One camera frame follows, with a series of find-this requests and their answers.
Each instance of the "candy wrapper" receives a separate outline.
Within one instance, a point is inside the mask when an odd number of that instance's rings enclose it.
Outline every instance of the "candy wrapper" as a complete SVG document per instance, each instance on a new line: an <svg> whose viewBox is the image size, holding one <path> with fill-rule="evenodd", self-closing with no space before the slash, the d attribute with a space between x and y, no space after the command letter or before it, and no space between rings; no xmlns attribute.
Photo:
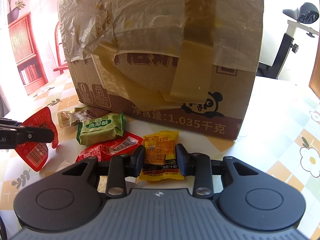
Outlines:
<svg viewBox="0 0 320 240"><path fill-rule="evenodd" d="M110 161L111 157L114 155L125 154L135 150L141 142L141 137L124 131L122 137L111 141L98 143L83 150L78 156L76 162L89 156L97 157L99 162Z"/></svg>
<svg viewBox="0 0 320 240"><path fill-rule="evenodd" d="M22 125L51 129L54 132L54 140L51 143L51 147L55 149L58 146L58 131L52 121L49 107L42 108L25 120ZM41 170L48 159L46 143L26 142L18 145L15 150L34 171Z"/></svg>
<svg viewBox="0 0 320 240"><path fill-rule="evenodd" d="M184 179L176 159L178 131L161 131L143 137L145 147L141 180Z"/></svg>
<svg viewBox="0 0 320 240"><path fill-rule="evenodd" d="M93 118L98 118L110 113L108 110L93 106L76 107L71 111L58 112L58 122L60 128L68 128Z"/></svg>
<svg viewBox="0 0 320 240"><path fill-rule="evenodd" d="M111 114L79 123L77 141L81 145L92 145L115 139L123 135L124 115Z"/></svg>

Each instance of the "white flower print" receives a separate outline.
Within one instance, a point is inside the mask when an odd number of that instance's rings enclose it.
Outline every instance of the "white flower print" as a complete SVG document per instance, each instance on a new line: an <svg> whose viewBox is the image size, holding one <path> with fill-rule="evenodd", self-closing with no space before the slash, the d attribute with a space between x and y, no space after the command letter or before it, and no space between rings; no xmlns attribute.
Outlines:
<svg viewBox="0 0 320 240"><path fill-rule="evenodd" d="M314 148L301 148L301 167L305 171L309 171L312 176L318 178L320 176L320 157L316 149Z"/></svg>
<svg viewBox="0 0 320 240"><path fill-rule="evenodd" d="M320 122L320 115L318 113L312 111L310 111L309 113L311 114L311 118L313 120L315 120L316 122Z"/></svg>

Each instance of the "yellow snack package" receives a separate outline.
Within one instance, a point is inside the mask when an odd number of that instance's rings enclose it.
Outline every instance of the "yellow snack package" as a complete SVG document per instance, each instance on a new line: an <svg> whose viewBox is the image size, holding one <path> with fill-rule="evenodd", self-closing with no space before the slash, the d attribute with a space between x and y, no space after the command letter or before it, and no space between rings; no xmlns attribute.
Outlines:
<svg viewBox="0 0 320 240"><path fill-rule="evenodd" d="M143 137L145 147L141 180L184 179L176 159L178 131L161 131Z"/></svg>

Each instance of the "tablecloth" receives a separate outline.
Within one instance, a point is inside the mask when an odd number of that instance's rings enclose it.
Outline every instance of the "tablecloth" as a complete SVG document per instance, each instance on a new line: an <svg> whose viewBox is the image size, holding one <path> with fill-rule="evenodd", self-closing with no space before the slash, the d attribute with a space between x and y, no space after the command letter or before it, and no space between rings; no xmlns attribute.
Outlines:
<svg viewBox="0 0 320 240"><path fill-rule="evenodd" d="M298 229L312 240L320 236L320 100L309 87L268 78L256 77L248 110L236 141L224 140L179 130L178 143L188 152L201 152L211 159L234 156L298 189L307 202ZM58 76L34 94L29 102L12 110L6 117L24 121L48 106L59 134L59 145L52 149L40 172L35 172L15 150L0 152L0 215L8 236L21 227L13 211L13 200L24 187L75 162L86 148L76 141L77 127L61 129L57 112L83 106L78 101L69 71ZM177 130L126 116L125 129L139 136L161 130ZM213 176L214 190L222 185ZM163 180L146 183L146 187L188 187L193 180Z"/></svg>

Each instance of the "box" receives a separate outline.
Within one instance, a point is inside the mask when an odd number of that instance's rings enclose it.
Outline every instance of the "box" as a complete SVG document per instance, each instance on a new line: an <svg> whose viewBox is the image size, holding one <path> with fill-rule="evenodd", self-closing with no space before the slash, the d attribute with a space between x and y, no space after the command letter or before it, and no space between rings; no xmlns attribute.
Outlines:
<svg viewBox="0 0 320 240"><path fill-rule="evenodd" d="M263 0L59 0L85 104L236 139L262 39Z"/></svg>
<svg viewBox="0 0 320 240"><path fill-rule="evenodd" d="M149 59L131 61L131 59ZM159 73L174 71L178 58L167 57L161 63L158 55L121 54L115 65L124 69L148 67ZM184 130L213 135L225 139L236 139L239 133L252 91L255 73L212 66L212 82L205 104L183 104L180 109L141 111L131 101L104 88L101 77L91 58L68 63L70 74L79 100L87 105L107 109L116 113L150 122L177 127Z"/></svg>

